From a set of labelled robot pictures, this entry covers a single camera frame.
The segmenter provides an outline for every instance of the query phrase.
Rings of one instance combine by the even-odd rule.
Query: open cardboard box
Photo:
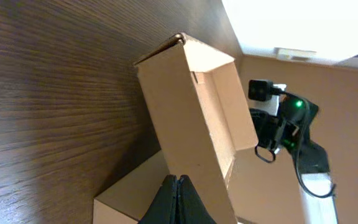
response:
[[[95,198],[94,223],[137,223],[168,174],[189,175],[217,223],[237,223],[229,179],[257,136],[234,59],[177,34],[135,65],[162,151]]]

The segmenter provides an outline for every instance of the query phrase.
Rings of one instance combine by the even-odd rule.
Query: wall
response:
[[[329,156],[337,183],[340,223],[358,223],[358,70],[244,57],[240,70],[244,91],[250,79],[286,83],[287,90],[320,107],[311,138]],[[300,194],[290,156],[281,152],[275,164],[260,161],[253,150],[238,155],[231,191],[237,215],[257,223],[303,223]]]

